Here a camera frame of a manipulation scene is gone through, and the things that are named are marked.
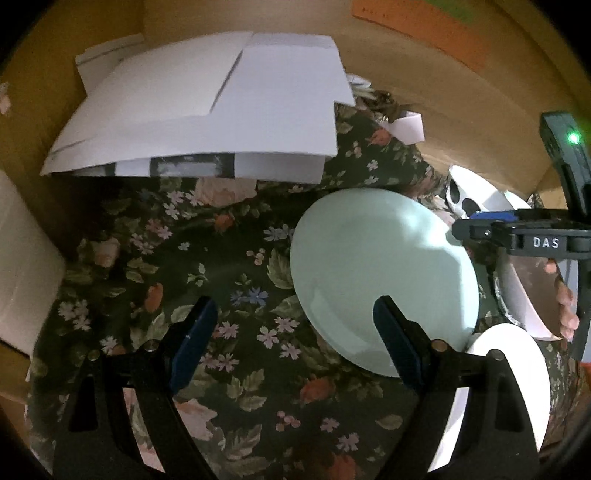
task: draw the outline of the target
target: white paper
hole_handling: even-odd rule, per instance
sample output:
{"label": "white paper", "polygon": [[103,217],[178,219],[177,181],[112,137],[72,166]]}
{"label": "white paper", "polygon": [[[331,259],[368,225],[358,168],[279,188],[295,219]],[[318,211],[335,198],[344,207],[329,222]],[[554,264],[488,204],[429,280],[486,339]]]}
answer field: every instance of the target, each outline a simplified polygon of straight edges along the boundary
{"label": "white paper", "polygon": [[237,153],[236,178],[320,183],[325,157],[282,153]]}
{"label": "white paper", "polygon": [[420,113],[407,112],[406,116],[396,119],[393,123],[381,122],[380,126],[388,130],[405,145],[413,145],[425,141],[423,118]]}
{"label": "white paper", "polygon": [[52,150],[129,125],[207,115],[251,36],[207,35],[122,61],[81,104]]}
{"label": "white paper", "polygon": [[66,264],[4,172],[0,200],[0,339],[30,355]]}
{"label": "white paper", "polygon": [[145,50],[144,36],[141,33],[87,48],[76,57],[76,66],[86,94],[107,78],[122,60]]}
{"label": "white paper", "polygon": [[[319,165],[337,153],[335,102],[355,104],[330,37],[255,34],[208,115],[136,122],[103,129],[78,143],[57,144],[42,174],[117,162],[116,175],[141,176],[149,170],[145,160],[138,163],[137,158],[253,153],[256,156],[248,162],[244,162],[247,156],[238,158],[236,177],[240,171],[249,176],[260,171],[259,179],[317,183],[322,177]],[[286,154],[294,155],[293,162],[280,161]],[[272,161],[277,165],[270,166]],[[270,173],[264,173],[264,164]],[[303,164],[310,168],[308,173]]]}

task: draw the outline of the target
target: orange paper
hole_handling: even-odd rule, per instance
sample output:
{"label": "orange paper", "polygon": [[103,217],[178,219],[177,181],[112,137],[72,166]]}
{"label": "orange paper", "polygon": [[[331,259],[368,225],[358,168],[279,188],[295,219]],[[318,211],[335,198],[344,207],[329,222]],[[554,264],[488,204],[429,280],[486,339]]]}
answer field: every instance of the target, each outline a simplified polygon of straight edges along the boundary
{"label": "orange paper", "polygon": [[485,66],[482,37],[424,0],[353,0],[352,14],[429,43],[475,72]]}

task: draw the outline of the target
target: white plate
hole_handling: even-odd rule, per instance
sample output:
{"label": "white plate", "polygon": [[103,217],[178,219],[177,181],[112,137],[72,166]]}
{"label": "white plate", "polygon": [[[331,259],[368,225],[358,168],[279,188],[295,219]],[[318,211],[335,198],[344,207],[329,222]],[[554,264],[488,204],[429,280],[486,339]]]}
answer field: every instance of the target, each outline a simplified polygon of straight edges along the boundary
{"label": "white plate", "polygon": [[[530,415],[535,445],[539,451],[550,417],[550,378],[544,355],[525,330],[511,323],[489,328],[476,338],[468,353],[485,356],[493,348],[505,354],[513,370]],[[458,388],[456,391],[445,432],[429,471],[447,465],[452,457],[466,410],[468,391],[469,388]]]}
{"label": "white plate", "polygon": [[455,349],[476,324],[478,284],[466,251],[437,215],[397,193],[352,189],[322,198],[300,219],[290,260],[312,325],[338,353],[377,374],[398,376],[374,326],[380,296]]}
{"label": "white plate", "polygon": [[530,204],[527,203],[525,200],[522,200],[515,193],[506,190],[503,192],[503,195],[505,195],[505,198],[509,200],[509,203],[515,210],[519,210],[520,208],[531,210]]}

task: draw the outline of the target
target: floral fabric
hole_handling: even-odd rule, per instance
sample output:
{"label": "floral fabric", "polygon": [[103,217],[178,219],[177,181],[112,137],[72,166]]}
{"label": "floral fabric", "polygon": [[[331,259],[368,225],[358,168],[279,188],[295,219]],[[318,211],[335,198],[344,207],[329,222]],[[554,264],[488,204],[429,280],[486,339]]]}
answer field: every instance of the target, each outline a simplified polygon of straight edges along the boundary
{"label": "floral fabric", "polygon": [[[35,347],[27,417],[31,448],[51,469],[53,440],[77,371],[92,349],[130,352],[161,339],[202,295],[219,324],[180,416],[220,479],[371,479],[400,439],[417,396],[398,379],[341,358],[312,328],[293,289],[289,249],[308,207],[336,189],[379,187],[453,217],[445,179],[350,107],[337,112],[339,153],[318,186],[226,179],[142,179],[105,202],[108,227],[83,241]],[[484,265],[482,331],[503,322]],[[542,343],[553,418],[576,369]],[[125,392],[147,464],[159,467],[132,390]]]}

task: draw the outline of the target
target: hand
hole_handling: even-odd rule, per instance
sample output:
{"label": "hand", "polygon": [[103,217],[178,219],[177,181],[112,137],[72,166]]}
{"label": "hand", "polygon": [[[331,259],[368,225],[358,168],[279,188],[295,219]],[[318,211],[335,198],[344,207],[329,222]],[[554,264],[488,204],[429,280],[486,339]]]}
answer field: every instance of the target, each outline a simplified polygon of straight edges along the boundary
{"label": "hand", "polygon": [[[554,260],[548,260],[544,267],[546,273],[555,274],[558,271],[558,265]],[[568,288],[560,277],[556,277],[556,301],[560,304],[560,333],[569,342],[573,341],[574,331],[579,328],[579,317],[571,312],[574,294]]]}

